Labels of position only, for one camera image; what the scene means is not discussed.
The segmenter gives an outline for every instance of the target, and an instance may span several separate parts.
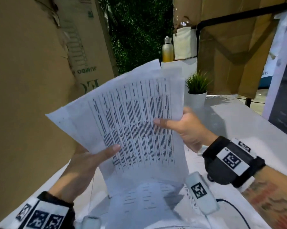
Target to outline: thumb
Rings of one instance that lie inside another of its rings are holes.
[[[172,129],[174,131],[178,131],[179,129],[179,121],[174,121],[170,119],[154,119],[154,124],[166,128],[166,129]]]
[[[121,149],[120,145],[115,144],[111,147],[107,147],[105,150],[95,154],[93,156],[94,161],[99,165],[107,159],[113,157]]]

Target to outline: handheld device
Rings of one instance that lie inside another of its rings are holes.
[[[194,172],[186,178],[186,186],[195,203],[204,215],[209,215],[220,209],[218,202],[208,188],[199,172]]]

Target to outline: right hand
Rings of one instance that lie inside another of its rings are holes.
[[[210,146],[218,138],[201,123],[189,107],[184,107],[183,116],[179,121],[154,119],[153,122],[162,128],[179,133],[185,145],[196,153],[202,145]]]

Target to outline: left hand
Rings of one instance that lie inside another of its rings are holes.
[[[86,190],[97,167],[119,150],[120,145],[116,144],[97,154],[90,154],[79,144],[62,176],[48,192],[65,202],[73,203]]]

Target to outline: paper sheet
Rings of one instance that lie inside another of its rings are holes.
[[[210,228],[183,184],[144,183],[111,198],[106,229]]]
[[[121,145],[100,165],[110,195],[150,178],[184,182],[189,173],[180,136],[153,124],[182,117],[181,69],[149,70],[157,66],[145,64],[47,115],[93,154]]]

